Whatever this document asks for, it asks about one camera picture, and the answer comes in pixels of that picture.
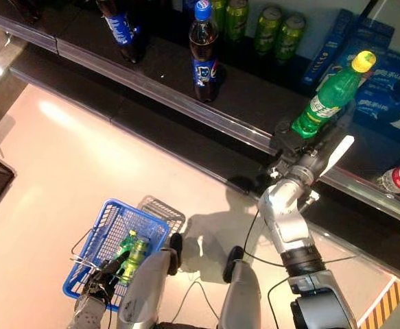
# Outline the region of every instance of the green bottle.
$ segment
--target green bottle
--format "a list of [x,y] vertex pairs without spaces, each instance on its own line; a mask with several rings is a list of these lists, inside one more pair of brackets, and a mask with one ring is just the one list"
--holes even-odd
[[[136,242],[136,231],[130,230],[126,238],[120,243],[119,247],[117,248],[117,252],[115,254],[115,258],[119,257],[122,255],[124,252],[131,252],[132,248],[134,247],[134,244]],[[122,267],[124,267],[126,264],[126,260],[122,263]]]
[[354,98],[363,74],[376,61],[377,58],[370,51],[360,52],[350,67],[330,77],[323,84],[303,113],[293,122],[292,129],[305,139],[316,135],[320,127]]

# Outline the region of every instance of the white floor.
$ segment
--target white floor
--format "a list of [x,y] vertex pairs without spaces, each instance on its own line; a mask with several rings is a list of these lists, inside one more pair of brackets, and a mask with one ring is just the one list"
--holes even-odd
[[[183,273],[168,278],[161,320],[170,321],[197,277],[220,312],[227,286],[220,282],[222,264],[217,261],[244,243],[256,211],[252,200],[34,86],[25,89],[0,122],[0,160],[16,172],[0,203],[0,328],[67,326],[75,302],[62,292],[72,266],[70,249],[111,197],[133,206],[146,195],[157,197],[191,218],[190,243],[202,241],[203,257],[185,259]],[[279,263],[267,237],[257,223],[250,244],[256,244],[258,257]],[[316,236],[316,242],[325,260],[349,255],[325,237]],[[262,328],[275,328],[267,291],[286,273],[258,261],[252,266],[261,286]],[[357,319],[392,279],[360,258],[328,268]],[[293,328],[293,298],[286,283],[272,294],[281,329]],[[192,288],[177,322],[216,325],[199,287]],[[107,325],[108,313],[102,328]]]

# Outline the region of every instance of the black cable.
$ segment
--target black cable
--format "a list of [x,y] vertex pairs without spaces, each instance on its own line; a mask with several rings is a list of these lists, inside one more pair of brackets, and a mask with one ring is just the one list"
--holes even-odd
[[328,263],[334,263],[334,262],[340,262],[341,260],[348,260],[348,259],[353,259],[356,258],[357,256],[349,256],[349,257],[344,257],[344,258],[338,258],[338,259],[333,259],[333,260],[327,260],[326,262],[324,262],[325,264]]
[[217,320],[220,319],[220,317],[218,317],[218,315],[216,314],[215,310],[213,309],[213,307],[212,307],[212,305],[211,305],[209,299],[207,298],[206,291],[204,291],[204,288],[203,288],[202,284],[201,284],[200,282],[197,281],[198,279],[199,279],[199,278],[196,278],[196,279],[191,283],[191,285],[189,286],[189,288],[187,289],[187,291],[186,291],[186,293],[185,293],[185,296],[184,296],[183,299],[181,300],[180,307],[178,308],[177,313],[175,314],[174,318],[171,320],[171,323],[173,323],[173,322],[176,320],[178,314],[180,314],[181,308],[183,307],[183,304],[185,303],[187,294],[190,292],[190,290],[192,289],[192,287],[193,287],[193,285],[194,285],[195,283],[198,284],[198,285],[200,285],[200,288],[201,288],[201,290],[202,290],[202,294],[204,295],[204,298],[205,298],[205,300],[206,300],[206,303],[207,303],[207,305],[209,305],[209,308],[211,309],[213,315],[215,315],[215,317],[216,317]]
[[[251,223],[251,225],[250,225],[250,228],[248,229],[248,233],[247,233],[247,236],[246,236],[246,240],[245,240],[245,242],[244,242],[244,253],[245,253],[246,255],[250,256],[251,258],[254,258],[254,259],[258,260],[259,262],[263,262],[263,263],[265,263],[265,264],[269,264],[269,265],[273,265],[273,266],[277,266],[277,267],[284,267],[282,264],[271,263],[271,262],[269,262],[269,261],[267,261],[267,260],[264,260],[264,259],[261,259],[261,258],[259,258],[259,257],[256,257],[255,255],[250,254],[250,253],[246,250],[246,248],[247,248],[247,242],[248,242],[248,237],[250,236],[250,233],[252,232],[252,229],[253,229],[253,226],[254,226],[254,224],[255,224],[255,221],[256,221],[256,218],[257,218],[257,215],[258,215],[258,214],[259,214],[259,210],[256,212],[255,217],[253,218],[252,223]],[[263,222],[264,222],[265,225],[268,227],[267,221],[266,221],[265,217],[263,218]],[[349,257],[344,257],[344,258],[339,258],[339,259],[327,260],[326,262],[323,262],[323,263],[324,263],[324,264],[329,264],[329,263],[334,263],[334,262],[340,262],[341,260],[348,260],[348,259],[352,259],[352,258],[355,258],[355,257],[357,257],[357,256],[349,256]]]
[[108,321],[108,329],[110,329],[110,326],[111,326],[111,315],[112,315],[112,313],[113,313],[113,307],[111,306],[111,303],[110,303],[110,321]]
[[255,255],[250,254],[246,249],[247,248],[248,237],[250,236],[250,233],[252,232],[253,225],[255,224],[255,221],[256,221],[256,218],[257,218],[258,214],[259,214],[259,210],[256,212],[255,217],[253,217],[253,220],[252,220],[252,223],[250,225],[250,228],[248,229],[246,240],[244,242],[244,253],[246,255],[250,256],[251,258],[254,258],[254,259],[258,260],[259,262],[263,262],[265,264],[269,264],[269,265],[273,265],[273,266],[277,266],[277,267],[284,267],[282,264],[271,263],[271,262],[269,262],[267,260],[260,259],[259,257],[256,257]]
[[277,329],[279,329],[279,325],[277,324],[276,314],[274,313],[273,305],[271,304],[270,294],[273,291],[273,289],[275,289],[278,286],[280,286],[281,284],[283,284],[286,280],[288,280],[288,278],[285,278],[282,281],[280,281],[279,283],[276,283],[273,287],[271,287],[271,289],[267,293],[268,303],[270,305],[270,310],[271,310],[271,313],[273,314],[274,324],[276,324]]

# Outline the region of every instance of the black wheel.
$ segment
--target black wheel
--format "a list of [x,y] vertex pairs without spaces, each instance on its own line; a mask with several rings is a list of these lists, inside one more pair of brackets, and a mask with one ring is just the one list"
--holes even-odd
[[233,269],[235,268],[235,260],[242,259],[244,257],[244,249],[236,245],[232,248],[228,254],[226,267],[222,272],[222,279],[225,283],[232,282]]

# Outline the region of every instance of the plastic basket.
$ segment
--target plastic basket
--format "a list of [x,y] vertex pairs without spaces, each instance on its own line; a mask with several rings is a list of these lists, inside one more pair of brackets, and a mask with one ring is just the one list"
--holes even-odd
[[[76,263],[62,286],[64,293],[69,297],[78,298],[88,277],[104,260],[110,260],[115,256],[119,244],[130,230],[150,239],[150,248],[146,256],[159,250],[169,234],[169,226],[164,221],[117,199],[107,200],[95,225],[89,231],[86,243],[77,257],[78,260],[75,260]],[[126,290],[126,284],[117,283],[111,300],[113,311],[118,310]]]

